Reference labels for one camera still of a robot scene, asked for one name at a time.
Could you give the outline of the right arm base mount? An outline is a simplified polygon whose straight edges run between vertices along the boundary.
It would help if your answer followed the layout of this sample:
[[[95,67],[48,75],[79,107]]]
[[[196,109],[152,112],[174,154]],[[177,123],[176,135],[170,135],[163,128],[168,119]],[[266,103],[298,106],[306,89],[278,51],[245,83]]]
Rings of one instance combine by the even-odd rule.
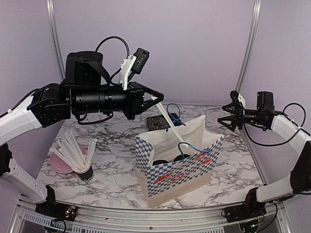
[[[222,217],[225,217],[227,222],[230,223],[264,216],[267,213],[266,203],[257,201],[257,190],[258,188],[249,190],[242,204],[224,208],[221,211]]]

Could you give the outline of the white straw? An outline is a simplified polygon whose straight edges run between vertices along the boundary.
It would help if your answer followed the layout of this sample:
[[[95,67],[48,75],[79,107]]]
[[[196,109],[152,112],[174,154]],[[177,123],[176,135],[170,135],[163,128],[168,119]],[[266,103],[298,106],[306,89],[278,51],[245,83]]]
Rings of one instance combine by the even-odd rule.
[[[153,148],[150,152],[149,161],[147,167],[151,167],[154,161],[155,148]]]
[[[177,128],[174,126],[173,122],[170,120],[169,118],[169,114],[167,112],[167,110],[165,110],[165,108],[163,107],[162,103],[158,103],[156,104],[157,108],[159,109],[159,111],[161,112],[161,114],[165,117],[166,121],[168,122],[168,124],[170,125],[170,128],[172,129],[172,131],[174,132],[174,134],[177,136],[177,138],[179,139],[180,142],[184,142],[184,139],[182,138],[182,136],[180,135],[179,131],[177,130]]]

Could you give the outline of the black plastic cup lid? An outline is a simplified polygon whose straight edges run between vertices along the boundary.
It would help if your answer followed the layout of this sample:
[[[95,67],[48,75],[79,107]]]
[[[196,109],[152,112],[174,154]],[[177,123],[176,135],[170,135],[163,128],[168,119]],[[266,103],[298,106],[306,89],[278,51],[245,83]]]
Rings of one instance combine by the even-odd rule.
[[[190,157],[190,155],[188,155],[188,154],[180,154],[180,155],[176,156],[173,161],[174,162],[182,161],[182,160],[184,160],[185,158],[188,158],[188,157]]]

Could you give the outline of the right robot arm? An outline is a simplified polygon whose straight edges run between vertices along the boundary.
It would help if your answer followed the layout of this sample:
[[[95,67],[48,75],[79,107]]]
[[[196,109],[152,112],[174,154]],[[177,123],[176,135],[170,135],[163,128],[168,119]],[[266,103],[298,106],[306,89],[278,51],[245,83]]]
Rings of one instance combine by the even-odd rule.
[[[232,102],[222,107],[229,116],[218,119],[218,122],[231,131],[245,130],[246,125],[271,130],[278,134],[298,154],[298,160],[290,174],[272,184],[252,189],[241,206],[244,217],[252,217],[260,206],[265,203],[290,198],[296,194],[311,190],[311,135],[298,125],[284,111],[276,111],[272,92],[257,93],[257,107],[255,110],[246,109],[245,100],[240,93],[230,92]]]

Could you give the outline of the blue checkered paper bag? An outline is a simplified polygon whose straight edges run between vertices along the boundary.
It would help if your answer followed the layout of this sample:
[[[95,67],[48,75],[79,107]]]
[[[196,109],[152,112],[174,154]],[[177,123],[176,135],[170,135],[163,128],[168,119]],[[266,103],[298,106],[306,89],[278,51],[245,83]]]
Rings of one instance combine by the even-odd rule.
[[[169,129],[141,133],[135,138],[136,176],[149,207],[161,205],[207,184],[216,166],[224,135],[206,129],[201,115],[176,127],[184,142]],[[147,167],[151,150],[154,161],[168,163]],[[190,157],[174,162],[176,156]]]

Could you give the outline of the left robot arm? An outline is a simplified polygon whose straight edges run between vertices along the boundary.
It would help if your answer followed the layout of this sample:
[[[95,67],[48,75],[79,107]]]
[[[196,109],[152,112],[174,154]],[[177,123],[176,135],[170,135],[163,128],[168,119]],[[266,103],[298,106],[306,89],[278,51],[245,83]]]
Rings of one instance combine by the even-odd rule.
[[[51,216],[61,212],[54,190],[40,183],[19,167],[8,148],[12,139],[32,130],[46,128],[74,116],[84,125],[86,116],[103,113],[111,119],[114,112],[123,112],[132,120],[157,103],[164,96],[155,90],[132,81],[140,74],[149,52],[139,48],[128,54],[118,70],[121,84],[112,84],[112,76],[103,67],[104,56],[98,50],[68,54],[65,79],[29,92],[13,108],[0,117],[0,177],[8,180],[22,194],[30,197]]]

